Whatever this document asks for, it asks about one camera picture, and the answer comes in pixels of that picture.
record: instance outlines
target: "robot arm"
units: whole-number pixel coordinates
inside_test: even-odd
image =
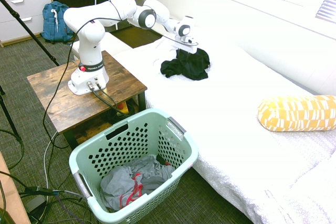
[[[165,30],[173,35],[172,40],[175,40],[175,46],[181,48],[192,54],[196,53],[197,47],[195,40],[190,36],[191,29],[194,27],[194,19],[189,16],[184,16],[181,21],[170,18],[170,12],[166,6],[157,0],[146,0],[143,6],[138,6],[133,17],[128,18],[127,21],[130,24],[138,26],[143,29],[152,28],[154,24],[150,27],[138,25],[140,23],[140,17],[145,16],[149,19],[149,15],[154,12],[155,22],[163,25]]]
[[[137,6],[135,0],[110,0],[98,5],[67,9],[64,21],[78,35],[80,57],[80,64],[68,83],[70,90],[82,95],[91,92],[91,89],[106,87],[109,77],[103,64],[100,42],[105,35],[104,27],[122,20],[142,29],[150,29],[158,22],[175,36],[173,40],[178,48],[194,54],[197,44],[190,36],[193,19],[185,16],[178,22],[169,19],[169,15],[169,10],[156,0],[147,0],[143,6]]]

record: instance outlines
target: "bolster pillow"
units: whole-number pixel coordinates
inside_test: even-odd
[[[258,120],[270,131],[327,131],[336,128],[336,97],[271,97],[258,107]]]

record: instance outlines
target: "white bedsheet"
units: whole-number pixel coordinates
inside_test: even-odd
[[[167,112],[191,134],[197,172],[253,223],[336,223],[336,131],[269,132],[256,117],[265,97],[309,93],[228,42],[198,39],[211,61],[202,81],[160,73],[175,58],[164,38],[115,58],[147,86],[147,108]],[[310,176],[322,164],[333,168],[326,185]]]

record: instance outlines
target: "wall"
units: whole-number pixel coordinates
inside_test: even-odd
[[[336,95],[336,40],[232,0],[158,0],[301,85]]]

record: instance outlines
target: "laundry basket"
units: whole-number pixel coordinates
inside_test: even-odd
[[[159,188],[116,212],[100,198],[100,182],[116,166],[159,154],[176,170]],[[104,130],[75,148],[69,165],[75,181],[97,219],[103,223],[136,223],[161,203],[196,162],[198,149],[191,136],[169,115],[148,109]]]

